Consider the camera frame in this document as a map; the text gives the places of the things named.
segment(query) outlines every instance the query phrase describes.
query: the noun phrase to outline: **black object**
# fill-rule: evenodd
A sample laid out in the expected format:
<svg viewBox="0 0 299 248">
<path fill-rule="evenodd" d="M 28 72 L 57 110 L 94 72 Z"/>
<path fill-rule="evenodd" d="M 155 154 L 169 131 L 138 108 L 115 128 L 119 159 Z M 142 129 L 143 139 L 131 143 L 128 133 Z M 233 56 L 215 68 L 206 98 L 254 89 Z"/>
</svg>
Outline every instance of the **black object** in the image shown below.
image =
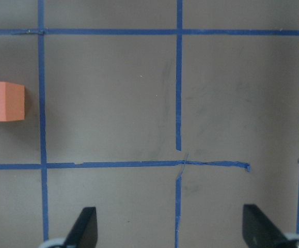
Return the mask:
<svg viewBox="0 0 299 248">
<path fill-rule="evenodd" d="M 63 248 L 95 248 L 98 241 L 97 211 L 84 208 L 69 232 Z"/>
<path fill-rule="evenodd" d="M 243 239 L 249 248 L 299 248 L 299 239 L 286 236 L 256 206 L 243 206 Z"/>
</svg>

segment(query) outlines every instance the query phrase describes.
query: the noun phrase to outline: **orange cube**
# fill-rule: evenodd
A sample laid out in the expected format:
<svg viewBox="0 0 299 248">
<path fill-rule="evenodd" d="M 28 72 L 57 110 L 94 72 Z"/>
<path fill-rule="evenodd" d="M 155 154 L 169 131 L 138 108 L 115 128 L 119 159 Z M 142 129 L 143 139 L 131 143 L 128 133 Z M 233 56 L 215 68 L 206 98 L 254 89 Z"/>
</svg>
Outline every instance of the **orange cube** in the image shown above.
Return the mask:
<svg viewBox="0 0 299 248">
<path fill-rule="evenodd" d="M 24 85 L 0 82 L 0 121 L 24 120 Z"/>
</svg>

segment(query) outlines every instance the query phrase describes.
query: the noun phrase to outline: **grid square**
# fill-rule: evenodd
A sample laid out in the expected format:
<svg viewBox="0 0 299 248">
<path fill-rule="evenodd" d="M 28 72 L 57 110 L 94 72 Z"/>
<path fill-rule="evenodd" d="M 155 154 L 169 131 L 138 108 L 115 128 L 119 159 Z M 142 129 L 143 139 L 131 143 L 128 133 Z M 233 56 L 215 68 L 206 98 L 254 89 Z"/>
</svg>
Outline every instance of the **grid square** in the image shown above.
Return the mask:
<svg viewBox="0 0 299 248">
<path fill-rule="evenodd" d="M 50 237 L 66 236 L 82 208 L 96 206 L 98 247 L 173 247 L 179 169 L 50 169 Z"/>
<path fill-rule="evenodd" d="M 0 122 L 0 164 L 40 163 L 36 36 L 0 36 L 0 81 L 25 86 L 25 120 Z"/>
<path fill-rule="evenodd" d="M 295 163 L 299 37 L 184 37 L 182 134 L 193 160 Z"/>
<path fill-rule="evenodd" d="M 37 27 L 37 0 L 0 0 L 0 29 Z"/>
<path fill-rule="evenodd" d="M 299 29 L 299 1 L 187 0 L 184 28 Z"/>
<path fill-rule="evenodd" d="M 49 0 L 49 28 L 176 28 L 175 0 Z"/>
<path fill-rule="evenodd" d="M 174 36 L 46 39 L 48 162 L 176 160 Z"/>
<path fill-rule="evenodd" d="M 39 170 L 0 170 L 0 247 L 42 242 Z"/>
<path fill-rule="evenodd" d="M 256 163 L 250 174 L 237 168 L 187 166 L 182 178 L 179 247 L 246 248 L 244 204 L 256 204 L 283 232 L 294 232 L 298 168 L 290 170 L 295 172 L 292 178 L 290 171 L 282 170 L 283 165 Z"/>
</svg>

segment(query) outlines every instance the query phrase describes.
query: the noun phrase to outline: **orange block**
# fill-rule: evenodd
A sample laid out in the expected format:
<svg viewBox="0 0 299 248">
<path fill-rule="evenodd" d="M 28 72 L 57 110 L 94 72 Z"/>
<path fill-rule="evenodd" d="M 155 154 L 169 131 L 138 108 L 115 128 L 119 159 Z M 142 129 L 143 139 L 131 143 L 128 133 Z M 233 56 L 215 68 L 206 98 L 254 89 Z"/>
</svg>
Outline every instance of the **orange block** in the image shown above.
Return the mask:
<svg viewBox="0 0 299 248">
<path fill-rule="evenodd" d="M 0 121 L 24 120 L 24 85 L 0 82 Z"/>
</svg>

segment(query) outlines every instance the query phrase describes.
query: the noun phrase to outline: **blue grid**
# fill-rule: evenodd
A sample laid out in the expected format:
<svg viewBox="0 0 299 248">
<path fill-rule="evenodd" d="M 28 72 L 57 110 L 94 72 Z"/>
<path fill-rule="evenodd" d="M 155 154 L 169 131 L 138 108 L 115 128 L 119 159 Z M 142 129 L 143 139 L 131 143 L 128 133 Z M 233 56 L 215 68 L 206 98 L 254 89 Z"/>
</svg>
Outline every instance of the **blue grid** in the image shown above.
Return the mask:
<svg viewBox="0 0 299 248">
<path fill-rule="evenodd" d="M 299 30 L 246 30 L 246 29 L 183 29 L 183 0 L 177 1 L 177 28 L 176 29 L 57 29 L 44 28 L 44 0 L 38 0 L 38 28 L 30 29 L 0 29 L 0 35 L 37 35 L 38 36 L 38 64 L 39 64 L 39 106 L 40 106 L 40 164 L 0 164 L 0 170 L 10 169 L 38 169 L 41 170 L 42 185 L 42 220 L 43 239 L 49 238 L 48 218 L 48 169 L 57 168 L 99 168 L 99 167 L 150 167 L 150 166 L 177 166 L 182 164 L 182 171 L 176 180 L 176 224 L 175 248 L 179 246 L 179 220 L 181 217 L 181 182 L 185 165 L 209 166 L 236 166 L 250 171 L 250 165 L 242 162 L 218 161 L 197 162 L 188 160 L 178 161 L 130 161 L 130 162 L 89 162 L 74 163 L 48 163 L 46 157 L 45 139 L 45 66 L 44 66 L 44 36 L 45 35 L 174 35 L 177 37 L 176 50 L 176 149 L 182 150 L 182 38 L 183 35 L 246 35 L 246 36 L 299 36 Z M 297 208 L 296 231 L 299 233 L 299 193 Z"/>
</svg>

